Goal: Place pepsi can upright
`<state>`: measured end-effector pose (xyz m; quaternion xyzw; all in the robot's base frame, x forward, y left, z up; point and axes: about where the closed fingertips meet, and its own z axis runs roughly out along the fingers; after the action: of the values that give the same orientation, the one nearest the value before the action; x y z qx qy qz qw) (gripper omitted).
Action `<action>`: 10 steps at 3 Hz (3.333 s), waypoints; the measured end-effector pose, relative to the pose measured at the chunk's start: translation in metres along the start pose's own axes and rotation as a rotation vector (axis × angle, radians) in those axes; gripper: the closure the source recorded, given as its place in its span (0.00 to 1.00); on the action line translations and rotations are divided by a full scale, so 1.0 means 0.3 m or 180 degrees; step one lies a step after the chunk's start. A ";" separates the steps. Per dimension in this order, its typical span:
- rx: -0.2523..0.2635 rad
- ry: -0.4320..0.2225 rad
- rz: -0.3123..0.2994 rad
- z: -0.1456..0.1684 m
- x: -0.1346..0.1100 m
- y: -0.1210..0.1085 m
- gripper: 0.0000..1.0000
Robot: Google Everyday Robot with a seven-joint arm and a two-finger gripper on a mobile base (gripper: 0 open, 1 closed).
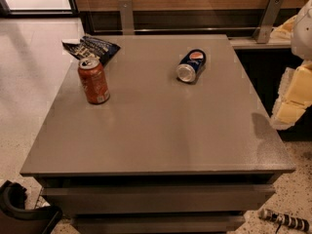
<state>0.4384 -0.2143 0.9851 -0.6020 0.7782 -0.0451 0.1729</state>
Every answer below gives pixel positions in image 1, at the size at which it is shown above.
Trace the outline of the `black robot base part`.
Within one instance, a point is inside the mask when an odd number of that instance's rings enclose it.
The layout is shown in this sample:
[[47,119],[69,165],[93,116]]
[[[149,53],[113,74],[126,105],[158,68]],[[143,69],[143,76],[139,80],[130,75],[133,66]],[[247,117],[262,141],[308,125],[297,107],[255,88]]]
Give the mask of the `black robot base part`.
[[0,234],[51,234],[62,217],[56,206],[25,208],[26,189],[6,180],[0,187]]

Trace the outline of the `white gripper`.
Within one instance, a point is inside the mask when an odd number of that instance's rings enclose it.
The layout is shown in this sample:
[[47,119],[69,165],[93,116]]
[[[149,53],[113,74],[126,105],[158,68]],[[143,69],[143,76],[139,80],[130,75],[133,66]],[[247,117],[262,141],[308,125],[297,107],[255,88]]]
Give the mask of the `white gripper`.
[[[312,0],[309,0],[296,16],[274,28],[272,39],[291,39],[292,53],[303,60],[312,59]],[[275,100],[271,126],[286,130],[312,105],[312,62],[305,61],[296,69],[287,67],[282,75]]]

